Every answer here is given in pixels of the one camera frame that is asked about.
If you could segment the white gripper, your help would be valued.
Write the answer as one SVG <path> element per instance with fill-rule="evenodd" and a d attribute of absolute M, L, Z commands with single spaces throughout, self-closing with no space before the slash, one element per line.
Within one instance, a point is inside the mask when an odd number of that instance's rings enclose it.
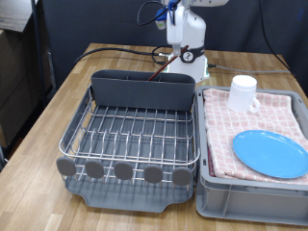
<path fill-rule="evenodd" d="M 167 12 L 167 43 L 175 44 L 172 45 L 174 56 L 181 54 L 180 44 L 184 39 L 184 16 L 185 8 L 183 6 Z"/>

